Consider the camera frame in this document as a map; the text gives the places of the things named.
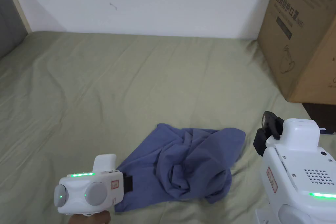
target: cardboard box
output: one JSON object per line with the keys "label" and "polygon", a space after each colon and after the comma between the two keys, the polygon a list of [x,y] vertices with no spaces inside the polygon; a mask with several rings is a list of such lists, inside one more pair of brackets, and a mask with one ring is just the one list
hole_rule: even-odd
{"label": "cardboard box", "polygon": [[270,0],[258,37],[287,101],[336,104],[336,0]]}

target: bed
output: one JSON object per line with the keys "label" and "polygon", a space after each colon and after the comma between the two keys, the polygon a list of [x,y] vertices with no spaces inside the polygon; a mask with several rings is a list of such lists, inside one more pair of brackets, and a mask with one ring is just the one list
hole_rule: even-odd
{"label": "bed", "polygon": [[[67,223],[61,177],[120,164],[158,123],[246,132],[228,196],[114,214],[112,223],[251,223],[267,204],[252,142],[264,111],[309,118],[279,93],[256,41],[34,32],[0,60],[0,222]],[[335,154],[335,136],[321,145]]]}

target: finger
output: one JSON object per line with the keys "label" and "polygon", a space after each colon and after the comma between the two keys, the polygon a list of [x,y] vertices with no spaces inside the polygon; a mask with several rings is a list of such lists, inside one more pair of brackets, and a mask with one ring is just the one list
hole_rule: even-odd
{"label": "finger", "polygon": [[104,224],[111,221],[111,215],[109,211],[102,211],[90,216],[87,220],[87,224]]}
{"label": "finger", "polygon": [[68,224],[84,223],[87,217],[83,214],[74,214],[70,217]]}

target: wooden bed frame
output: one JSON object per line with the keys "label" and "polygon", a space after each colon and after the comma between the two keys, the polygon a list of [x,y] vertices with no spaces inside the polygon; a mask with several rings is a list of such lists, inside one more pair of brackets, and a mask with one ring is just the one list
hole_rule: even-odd
{"label": "wooden bed frame", "polygon": [[0,59],[31,32],[18,0],[0,0]]}

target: crumpled blue t-shirt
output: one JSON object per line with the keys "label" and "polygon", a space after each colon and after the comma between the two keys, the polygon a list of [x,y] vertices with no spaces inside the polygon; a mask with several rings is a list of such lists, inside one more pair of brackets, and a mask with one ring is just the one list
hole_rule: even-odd
{"label": "crumpled blue t-shirt", "polygon": [[214,203],[227,195],[230,167],[238,159],[245,133],[222,130],[156,129],[118,167],[133,177],[133,191],[115,205],[116,212],[163,201],[206,198]]}

